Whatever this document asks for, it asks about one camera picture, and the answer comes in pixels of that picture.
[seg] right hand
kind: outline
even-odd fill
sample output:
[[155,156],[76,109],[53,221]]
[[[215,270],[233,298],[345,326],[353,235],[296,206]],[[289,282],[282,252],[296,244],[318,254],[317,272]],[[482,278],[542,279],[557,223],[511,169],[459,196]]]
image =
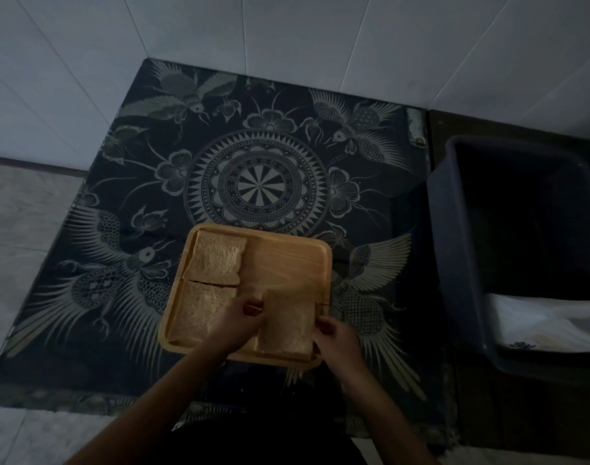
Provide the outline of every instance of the right hand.
[[312,340],[321,351],[323,360],[343,384],[351,383],[368,372],[362,358],[357,334],[335,318],[320,316],[316,319]]

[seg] white bread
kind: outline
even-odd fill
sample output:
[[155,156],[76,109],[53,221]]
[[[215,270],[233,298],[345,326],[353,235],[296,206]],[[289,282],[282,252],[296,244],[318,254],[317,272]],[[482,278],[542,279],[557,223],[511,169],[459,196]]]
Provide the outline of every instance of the white bread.
[[238,272],[247,240],[200,230],[183,277],[190,281],[238,285]]
[[218,310],[235,296],[237,289],[234,287],[215,287],[183,281],[181,298],[172,320],[168,340],[204,339],[213,326]]
[[263,295],[266,320],[258,330],[255,350],[301,360],[312,358],[312,330],[316,317],[313,301],[272,291]]

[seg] square wooden tray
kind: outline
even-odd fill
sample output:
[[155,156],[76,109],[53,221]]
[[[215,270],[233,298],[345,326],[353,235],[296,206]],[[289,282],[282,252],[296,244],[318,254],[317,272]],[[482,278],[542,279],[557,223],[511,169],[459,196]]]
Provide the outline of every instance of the square wooden tray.
[[[268,290],[279,290],[293,294],[312,294],[317,315],[329,313],[331,292],[331,249],[321,240],[296,237],[279,233],[263,232],[213,223],[202,223],[193,227],[182,251],[181,262],[176,271],[175,282],[159,326],[159,343],[167,351],[187,353],[199,341],[172,341],[168,339],[172,320],[179,308],[183,273],[191,260],[198,231],[210,231],[224,235],[245,237],[247,245],[239,270],[240,284],[237,295],[253,295],[262,299]],[[256,336],[228,359],[279,367],[296,367],[306,370],[321,364],[317,352],[309,361],[262,354],[254,351]]]

